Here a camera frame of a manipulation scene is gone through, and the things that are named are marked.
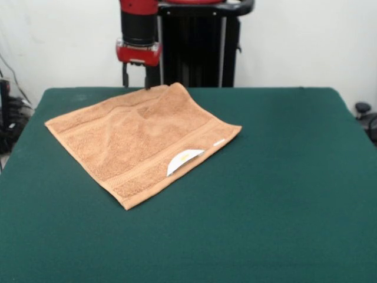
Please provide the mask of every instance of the terry cloth towel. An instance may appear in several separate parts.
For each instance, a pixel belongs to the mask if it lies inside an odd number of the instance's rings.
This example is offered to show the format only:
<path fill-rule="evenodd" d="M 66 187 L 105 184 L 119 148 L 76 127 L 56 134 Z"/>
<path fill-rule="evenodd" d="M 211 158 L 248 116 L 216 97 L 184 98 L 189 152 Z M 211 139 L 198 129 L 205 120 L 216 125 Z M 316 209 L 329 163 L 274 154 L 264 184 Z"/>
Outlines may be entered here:
<path fill-rule="evenodd" d="M 179 83 L 113 97 L 45 125 L 127 210 L 205 161 L 242 128 L 203 110 Z M 184 154 L 168 174 L 171 161 L 186 150 L 201 155 Z"/>

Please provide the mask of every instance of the white wall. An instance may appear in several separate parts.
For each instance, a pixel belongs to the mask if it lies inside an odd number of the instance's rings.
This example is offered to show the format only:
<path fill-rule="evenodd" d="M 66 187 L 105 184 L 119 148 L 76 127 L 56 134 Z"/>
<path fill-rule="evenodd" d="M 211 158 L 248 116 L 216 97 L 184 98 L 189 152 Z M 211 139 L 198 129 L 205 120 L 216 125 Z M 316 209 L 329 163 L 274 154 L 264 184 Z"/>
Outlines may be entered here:
<path fill-rule="evenodd" d="M 236 86 L 332 86 L 377 107 L 374 0 L 257 0 L 242 24 Z M 0 52 L 34 104 L 50 87 L 121 85 L 120 35 L 118 0 L 0 0 Z"/>

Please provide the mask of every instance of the table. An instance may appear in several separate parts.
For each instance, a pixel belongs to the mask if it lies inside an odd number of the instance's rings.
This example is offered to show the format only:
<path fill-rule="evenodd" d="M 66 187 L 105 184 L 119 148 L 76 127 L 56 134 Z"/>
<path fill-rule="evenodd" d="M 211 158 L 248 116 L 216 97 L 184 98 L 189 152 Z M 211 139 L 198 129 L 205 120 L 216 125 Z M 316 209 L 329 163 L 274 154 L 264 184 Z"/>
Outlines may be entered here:
<path fill-rule="evenodd" d="M 336 91 L 190 89 L 244 128 L 129 211 L 43 125 L 124 92 L 43 96 L 0 176 L 0 282 L 377 280 L 376 150 Z"/>

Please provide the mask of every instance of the black knob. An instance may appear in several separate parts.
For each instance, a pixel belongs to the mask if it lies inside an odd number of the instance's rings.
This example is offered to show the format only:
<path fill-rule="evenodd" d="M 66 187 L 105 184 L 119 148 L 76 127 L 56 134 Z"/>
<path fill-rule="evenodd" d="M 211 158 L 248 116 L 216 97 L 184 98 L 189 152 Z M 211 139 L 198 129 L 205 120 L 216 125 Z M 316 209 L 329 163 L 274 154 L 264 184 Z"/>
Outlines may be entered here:
<path fill-rule="evenodd" d="M 356 103 L 355 107 L 356 107 L 356 110 L 358 111 L 358 113 L 360 113 L 360 114 L 366 114 L 367 112 L 369 112 L 371 110 L 371 106 L 368 103 L 365 103 L 365 102 Z"/>

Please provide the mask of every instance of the black cable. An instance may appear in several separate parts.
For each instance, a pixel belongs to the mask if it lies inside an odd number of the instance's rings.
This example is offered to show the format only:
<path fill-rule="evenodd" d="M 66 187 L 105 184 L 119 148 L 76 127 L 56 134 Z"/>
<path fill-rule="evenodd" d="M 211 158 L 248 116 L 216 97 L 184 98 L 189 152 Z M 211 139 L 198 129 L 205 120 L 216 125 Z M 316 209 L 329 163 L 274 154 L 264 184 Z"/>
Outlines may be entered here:
<path fill-rule="evenodd" d="M 24 91 L 21 89 L 21 87 L 18 84 L 18 80 L 17 80 L 17 76 L 16 76 L 15 71 L 13 70 L 13 68 L 11 66 L 9 66 L 8 62 L 5 61 L 5 59 L 1 55 L 1 53 L 0 53 L 0 59 L 4 63 L 4 65 L 6 65 L 8 67 L 8 69 L 12 72 L 13 78 L 14 78 L 14 82 L 16 83 L 16 86 L 17 86 L 19 92 L 25 97 L 26 101 L 29 102 L 29 104 L 31 105 L 31 102 L 30 102 L 29 98 L 27 97 L 27 95 L 24 93 Z"/>

